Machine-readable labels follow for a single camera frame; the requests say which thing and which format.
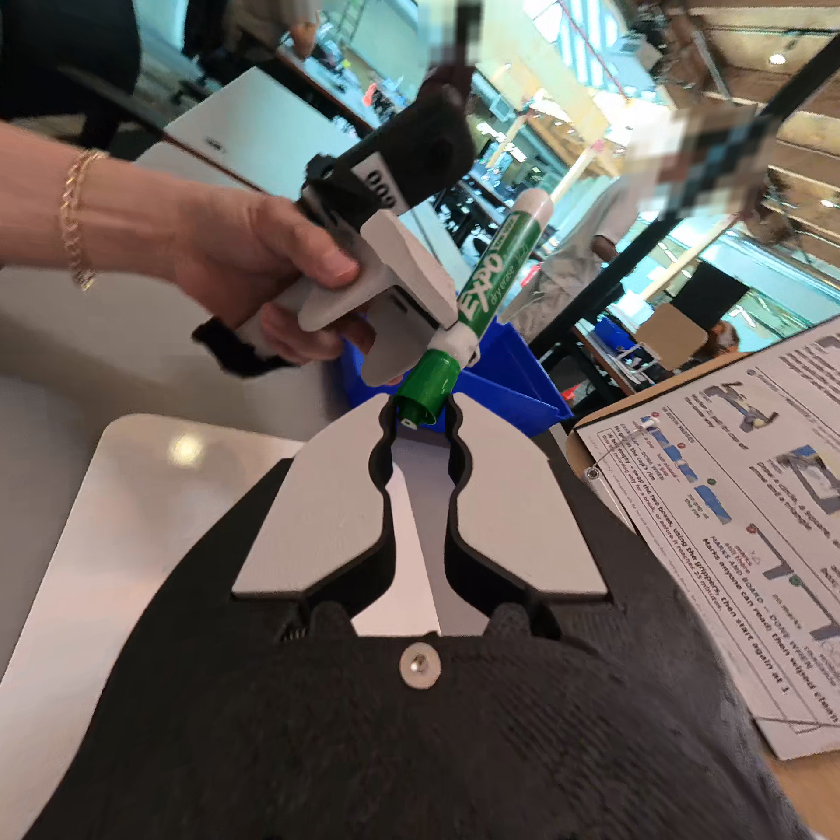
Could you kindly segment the white whiteboard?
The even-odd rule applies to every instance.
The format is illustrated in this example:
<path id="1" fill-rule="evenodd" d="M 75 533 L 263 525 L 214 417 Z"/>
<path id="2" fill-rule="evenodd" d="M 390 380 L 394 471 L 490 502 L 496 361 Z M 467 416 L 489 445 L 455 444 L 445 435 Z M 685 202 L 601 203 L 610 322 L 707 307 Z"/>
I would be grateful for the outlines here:
<path id="1" fill-rule="evenodd" d="M 187 551 L 272 467 L 349 433 L 376 397 L 307 444 L 153 415 L 101 436 L 2 677 L 2 838 L 23 838 L 67 771 L 130 632 Z"/>

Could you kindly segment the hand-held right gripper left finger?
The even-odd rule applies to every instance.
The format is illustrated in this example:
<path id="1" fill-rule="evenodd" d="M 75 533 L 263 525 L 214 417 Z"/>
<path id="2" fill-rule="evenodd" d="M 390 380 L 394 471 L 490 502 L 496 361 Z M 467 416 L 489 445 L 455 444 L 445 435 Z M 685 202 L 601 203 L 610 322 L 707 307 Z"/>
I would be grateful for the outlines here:
<path id="1" fill-rule="evenodd" d="M 289 596 L 306 611 L 335 602 L 355 617 L 393 583 L 396 536 L 387 485 L 395 410 L 379 394 L 306 443 L 233 584 L 238 599 Z"/>

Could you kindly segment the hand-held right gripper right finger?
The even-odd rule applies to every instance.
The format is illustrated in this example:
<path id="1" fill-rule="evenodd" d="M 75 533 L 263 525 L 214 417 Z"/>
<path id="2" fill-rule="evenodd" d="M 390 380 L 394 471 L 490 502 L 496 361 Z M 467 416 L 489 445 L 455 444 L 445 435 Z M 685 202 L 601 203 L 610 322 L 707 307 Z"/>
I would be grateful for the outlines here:
<path id="1" fill-rule="evenodd" d="M 529 437 L 465 393 L 449 397 L 445 575 L 483 616 L 522 607 L 548 622 L 550 607 L 598 603 L 602 573 L 553 472 Z"/>

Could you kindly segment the white paper sign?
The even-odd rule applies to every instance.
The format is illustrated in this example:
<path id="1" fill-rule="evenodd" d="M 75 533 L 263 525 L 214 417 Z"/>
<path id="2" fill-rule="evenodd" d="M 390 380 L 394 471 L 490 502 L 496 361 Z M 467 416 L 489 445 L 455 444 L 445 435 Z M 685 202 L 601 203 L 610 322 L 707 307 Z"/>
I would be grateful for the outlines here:
<path id="1" fill-rule="evenodd" d="M 838 318 L 578 426 L 777 758 L 839 747 Z"/>

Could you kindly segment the black metal pole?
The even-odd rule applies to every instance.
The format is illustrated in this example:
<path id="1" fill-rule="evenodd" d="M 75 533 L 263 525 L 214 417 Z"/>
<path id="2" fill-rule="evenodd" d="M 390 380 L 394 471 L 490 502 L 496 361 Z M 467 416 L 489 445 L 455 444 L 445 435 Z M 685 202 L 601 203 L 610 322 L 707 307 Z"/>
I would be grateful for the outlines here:
<path id="1" fill-rule="evenodd" d="M 756 113 L 742 131 L 744 139 L 739 143 L 731 144 L 733 149 L 740 153 L 738 162 L 744 159 L 748 140 L 757 140 L 759 130 L 763 130 L 764 137 L 769 138 L 785 119 L 789 118 L 832 75 L 837 73 L 838 67 L 838 38 L 835 38 L 828 47 L 806 63 L 774 93 L 771 100 Z M 531 342 L 530 349 L 535 358 L 541 361 L 550 356 L 578 321 L 585 319 L 588 315 L 597 317 L 613 301 L 615 294 L 620 292 L 623 280 L 678 223 L 677 211 L 663 212 L 636 236 L 630 245 L 618 254 L 612 264 L 606 267 L 582 292 L 581 296 L 576 298 Z"/>

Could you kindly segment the black monitor screen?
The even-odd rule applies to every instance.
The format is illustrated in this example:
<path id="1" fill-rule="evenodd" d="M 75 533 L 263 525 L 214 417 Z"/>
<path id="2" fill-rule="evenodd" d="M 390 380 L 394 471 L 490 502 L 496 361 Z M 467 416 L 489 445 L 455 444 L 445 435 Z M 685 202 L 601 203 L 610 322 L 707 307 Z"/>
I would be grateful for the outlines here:
<path id="1" fill-rule="evenodd" d="M 751 291 L 714 265 L 700 260 L 670 304 L 699 328 L 709 332 Z"/>

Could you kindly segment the person's left hand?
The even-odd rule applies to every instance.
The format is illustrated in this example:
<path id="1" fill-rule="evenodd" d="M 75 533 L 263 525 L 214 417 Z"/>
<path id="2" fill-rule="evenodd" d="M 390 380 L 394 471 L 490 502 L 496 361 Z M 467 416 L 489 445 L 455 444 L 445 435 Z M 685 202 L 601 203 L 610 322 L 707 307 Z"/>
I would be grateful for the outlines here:
<path id="1" fill-rule="evenodd" d="M 333 361 L 343 341 L 363 353 L 373 346 L 375 332 L 360 314 L 306 332 L 276 303 L 301 277 L 338 290 L 360 272 L 329 233 L 286 198 L 192 185 L 182 201 L 171 261 L 174 284 L 227 327 L 258 316 L 267 345 L 286 362 Z"/>

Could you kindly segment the blue plastic bin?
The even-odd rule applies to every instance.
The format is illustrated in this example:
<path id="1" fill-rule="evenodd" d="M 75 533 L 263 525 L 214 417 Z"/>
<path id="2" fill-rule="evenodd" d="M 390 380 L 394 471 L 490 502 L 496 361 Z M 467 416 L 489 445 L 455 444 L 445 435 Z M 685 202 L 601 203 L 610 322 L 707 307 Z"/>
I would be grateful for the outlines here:
<path id="1" fill-rule="evenodd" d="M 344 342 L 335 363 L 340 389 L 350 408 L 379 393 L 392 396 L 398 385 L 367 385 L 361 377 L 363 354 Z M 509 324 L 494 318 L 479 343 L 479 360 L 464 369 L 454 394 L 465 393 L 532 438 L 572 418 L 548 373 Z"/>

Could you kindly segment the small blue bin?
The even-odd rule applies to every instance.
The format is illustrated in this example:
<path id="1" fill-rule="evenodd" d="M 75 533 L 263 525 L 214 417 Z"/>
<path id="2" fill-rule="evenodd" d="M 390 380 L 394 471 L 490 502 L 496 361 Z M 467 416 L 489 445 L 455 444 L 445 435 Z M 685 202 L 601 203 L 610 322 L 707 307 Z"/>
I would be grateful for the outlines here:
<path id="1" fill-rule="evenodd" d="M 623 360 L 628 364 L 630 360 L 638 358 L 635 337 L 608 314 L 603 313 L 599 316 L 593 333 L 613 358 Z"/>

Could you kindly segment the wooden sign stand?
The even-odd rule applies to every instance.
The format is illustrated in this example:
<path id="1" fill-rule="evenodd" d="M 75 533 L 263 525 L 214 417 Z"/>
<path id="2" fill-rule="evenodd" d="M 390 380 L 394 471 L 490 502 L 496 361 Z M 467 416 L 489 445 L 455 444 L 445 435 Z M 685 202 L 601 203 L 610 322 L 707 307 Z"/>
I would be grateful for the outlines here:
<path id="1" fill-rule="evenodd" d="M 590 421 L 600 421 L 617 413 L 629 411 L 645 401 L 652 400 L 695 379 L 725 368 L 735 361 L 749 357 L 749 353 L 735 352 L 722 355 L 685 373 L 677 374 L 646 390 L 631 394 L 606 406 L 577 422 L 568 433 L 562 450 L 570 467 L 578 477 L 594 464 L 594 458 L 583 445 L 578 427 Z M 782 762 L 763 748 L 784 792 L 813 835 L 818 838 L 839 838 L 839 758 L 838 752 L 827 752 L 811 757 Z"/>

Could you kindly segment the green dry-erase marker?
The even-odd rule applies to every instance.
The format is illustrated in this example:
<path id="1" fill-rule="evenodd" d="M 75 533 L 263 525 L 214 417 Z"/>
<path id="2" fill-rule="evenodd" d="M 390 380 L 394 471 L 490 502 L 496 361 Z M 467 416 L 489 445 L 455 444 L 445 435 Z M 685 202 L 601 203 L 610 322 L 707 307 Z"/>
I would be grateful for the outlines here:
<path id="1" fill-rule="evenodd" d="M 480 340 L 538 243 L 553 210 L 551 195 L 541 188 L 530 188 L 518 197 L 458 295 L 455 324 L 435 333 L 428 352 L 447 355 L 461 371 L 473 364 Z"/>

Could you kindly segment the green marker cap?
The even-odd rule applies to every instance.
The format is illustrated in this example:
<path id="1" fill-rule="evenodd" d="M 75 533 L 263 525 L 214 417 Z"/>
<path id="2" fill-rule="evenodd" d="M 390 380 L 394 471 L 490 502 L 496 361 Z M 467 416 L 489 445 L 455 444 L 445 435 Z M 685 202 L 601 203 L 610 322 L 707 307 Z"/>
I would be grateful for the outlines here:
<path id="1" fill-rule="evenodd" d="M 397 422 L 412 430 L 435 425 L 461 371 L 451 354 L 427 350 L 394 396 Z"/>

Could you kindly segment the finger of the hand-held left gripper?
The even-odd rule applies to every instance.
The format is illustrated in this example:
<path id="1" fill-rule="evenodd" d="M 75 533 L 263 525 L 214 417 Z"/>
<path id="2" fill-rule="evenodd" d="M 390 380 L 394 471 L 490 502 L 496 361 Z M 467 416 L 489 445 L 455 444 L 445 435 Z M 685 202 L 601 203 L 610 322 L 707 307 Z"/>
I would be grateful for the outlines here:
<path id="1" fill-rule="evenodd" d="M 436 328 L 450 329 L 458 320 L 455 281 L 432 253 L 391 211 L 379 210 L 360 228 L 363 241 L 395 277 Z"/>
<path id="2" fill-rule="evenodd" d="M 360 377 L 370 387 L 401 379 L 422 358 L 436 332 L 436 323 L 411 307 L 371 306 L 366 318 L 374 342 L 364 357 Z"/>

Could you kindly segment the person's left forearm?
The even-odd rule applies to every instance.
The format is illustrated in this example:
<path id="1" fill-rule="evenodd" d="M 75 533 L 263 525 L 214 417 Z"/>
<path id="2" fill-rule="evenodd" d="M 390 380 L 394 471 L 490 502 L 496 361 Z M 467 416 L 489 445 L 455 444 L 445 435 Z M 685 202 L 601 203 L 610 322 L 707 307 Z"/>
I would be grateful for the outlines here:
<path id="1" fill-rule="evenodd" d="M 2 266 L 172 278 L 186 184 L 2 123 Z"/>

